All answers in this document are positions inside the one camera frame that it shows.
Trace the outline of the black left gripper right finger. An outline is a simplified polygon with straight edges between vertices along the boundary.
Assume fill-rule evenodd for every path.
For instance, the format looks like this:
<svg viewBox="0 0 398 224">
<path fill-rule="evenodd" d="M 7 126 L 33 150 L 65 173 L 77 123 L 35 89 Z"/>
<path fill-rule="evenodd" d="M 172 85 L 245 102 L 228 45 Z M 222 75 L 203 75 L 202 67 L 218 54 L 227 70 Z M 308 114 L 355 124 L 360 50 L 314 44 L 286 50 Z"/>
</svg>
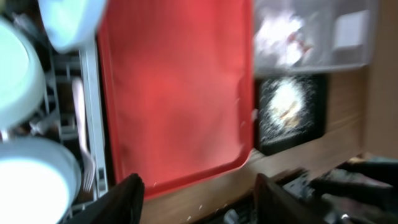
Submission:
<svg viewBox="0 0 398 224">
<path fill-rule="evenodd" d="M 327 224 L 264 174 L 253 191 L 257 222 L 262 224 Z"/>
</svg>

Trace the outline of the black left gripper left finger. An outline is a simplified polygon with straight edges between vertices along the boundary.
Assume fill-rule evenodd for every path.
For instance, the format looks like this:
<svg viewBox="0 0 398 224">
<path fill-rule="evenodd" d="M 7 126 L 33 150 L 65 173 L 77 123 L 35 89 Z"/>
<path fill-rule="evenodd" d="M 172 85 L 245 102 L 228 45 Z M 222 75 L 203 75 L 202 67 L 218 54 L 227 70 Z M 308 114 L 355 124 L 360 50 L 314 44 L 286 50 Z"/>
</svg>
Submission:
<svg viewBox="0 0 398 224">
<path fill-rule="evenodd" d="M 131 174 L 66 224 L 139 224 L 145 186 Z"/>
</svg>

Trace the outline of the white plastic fork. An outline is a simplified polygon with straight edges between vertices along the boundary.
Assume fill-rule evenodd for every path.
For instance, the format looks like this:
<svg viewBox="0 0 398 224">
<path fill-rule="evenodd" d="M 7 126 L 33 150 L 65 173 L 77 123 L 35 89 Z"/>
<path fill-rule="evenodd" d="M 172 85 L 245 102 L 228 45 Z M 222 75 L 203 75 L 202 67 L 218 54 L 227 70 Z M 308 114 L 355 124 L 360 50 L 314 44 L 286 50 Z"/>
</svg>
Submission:
<svg viewBox="0 0 398 224">
<path fill-rule="evenodd" d="M 88 150 L 85 96 L 81 78 L 74 78 L 72 80 L 72 94 L 80 152 L 84 165 L 82 190 L 90 192 L 95 178 L 95 161 Z"/>
</svg>

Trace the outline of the light blue small bowl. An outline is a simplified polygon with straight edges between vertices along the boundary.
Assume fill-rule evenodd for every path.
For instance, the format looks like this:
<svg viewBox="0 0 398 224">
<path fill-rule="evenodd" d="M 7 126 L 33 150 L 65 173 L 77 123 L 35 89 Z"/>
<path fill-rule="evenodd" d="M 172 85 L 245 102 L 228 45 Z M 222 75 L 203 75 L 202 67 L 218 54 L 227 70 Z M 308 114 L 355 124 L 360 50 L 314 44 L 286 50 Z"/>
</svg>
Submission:
<svg viewBox="0 0 398 224">
<path fill-rule="evenodd" d="M 1 143 L 1 223 L 59 223 L 79 193 L 81 169 L 44 138 Z"/>
</svg>

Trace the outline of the rice food waste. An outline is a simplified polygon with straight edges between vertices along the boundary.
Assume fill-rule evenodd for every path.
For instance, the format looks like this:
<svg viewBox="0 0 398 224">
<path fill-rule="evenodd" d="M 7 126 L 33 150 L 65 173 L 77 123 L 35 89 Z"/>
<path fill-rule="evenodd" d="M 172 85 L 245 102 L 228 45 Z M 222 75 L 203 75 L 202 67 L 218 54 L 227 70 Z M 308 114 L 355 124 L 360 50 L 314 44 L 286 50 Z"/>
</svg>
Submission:
<svg viewBox="0 0 398 224">
<path fill-rule="evenodd" d="M 260 85 L 259 127 L 263 143 L 281 141 L 307 132 L 313 126 L 310 100 L 315 84 L 309 78 L 273 78 Z"/>
</svg>

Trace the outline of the red snack wrapper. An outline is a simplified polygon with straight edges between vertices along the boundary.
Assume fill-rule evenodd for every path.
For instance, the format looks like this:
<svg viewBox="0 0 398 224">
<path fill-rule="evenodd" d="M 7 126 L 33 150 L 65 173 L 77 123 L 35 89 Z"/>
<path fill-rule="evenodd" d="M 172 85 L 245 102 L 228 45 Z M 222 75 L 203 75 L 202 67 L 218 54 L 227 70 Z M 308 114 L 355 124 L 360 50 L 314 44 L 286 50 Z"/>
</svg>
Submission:
<svg viewBox="0 0 398 224">
<path fill-rule="evenodd" d="M 303 34 L 298 30 L 289 34 L 287 37 L 287 42 L 290 44 L 296 43 L 303 54 L 307 53 L 313 48 L 311 44 L 305 41 Z"/>
</svg>

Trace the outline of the light green bowl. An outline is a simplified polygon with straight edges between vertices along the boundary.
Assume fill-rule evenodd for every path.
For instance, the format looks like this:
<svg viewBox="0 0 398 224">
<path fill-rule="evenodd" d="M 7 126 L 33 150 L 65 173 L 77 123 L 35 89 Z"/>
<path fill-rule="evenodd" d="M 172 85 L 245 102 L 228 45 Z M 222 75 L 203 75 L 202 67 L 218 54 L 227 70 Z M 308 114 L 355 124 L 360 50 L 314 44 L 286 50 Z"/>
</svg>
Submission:
<svg viewBox="0 0 398 224">
<path fill-rule="evenodd" d="M 1 129 L 18 126 L 41 106 L 44 71 L 31 42 L 1 18 Z"/>
</svg>

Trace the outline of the white tissue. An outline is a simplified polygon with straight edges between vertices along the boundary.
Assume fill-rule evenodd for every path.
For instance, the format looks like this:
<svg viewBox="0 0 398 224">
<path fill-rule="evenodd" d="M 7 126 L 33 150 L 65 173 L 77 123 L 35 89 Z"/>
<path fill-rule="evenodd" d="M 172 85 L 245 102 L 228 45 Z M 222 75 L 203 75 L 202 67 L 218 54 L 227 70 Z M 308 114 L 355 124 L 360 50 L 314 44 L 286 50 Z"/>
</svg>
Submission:
<svg viewBox="0 0 398 224">
<path fill-rule="evenodd" d="M 287 37 L 297 30 L 303 34 L 304 25 L 304 19 L 293 11 L 265 11 L 254 35 L 257 64 L 266 68 L 291 67 L 303 59 L 309 51 L 303 54 L 296 43 L 287 42 Z"/>
</svg>

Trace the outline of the light blue plate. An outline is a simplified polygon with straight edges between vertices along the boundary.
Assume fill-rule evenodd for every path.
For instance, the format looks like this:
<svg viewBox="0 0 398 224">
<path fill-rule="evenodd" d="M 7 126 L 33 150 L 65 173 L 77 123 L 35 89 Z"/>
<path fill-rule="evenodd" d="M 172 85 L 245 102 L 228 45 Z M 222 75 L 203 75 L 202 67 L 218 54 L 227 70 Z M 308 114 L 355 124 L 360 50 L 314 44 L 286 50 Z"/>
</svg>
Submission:
<svg viewBox="0 0 398 224">
<path fill-rule="evenodd" d="M 45 33 L 58 53 L 81 48 L 92 38 L 108 0 L 38 0 Z"/>
</svg>

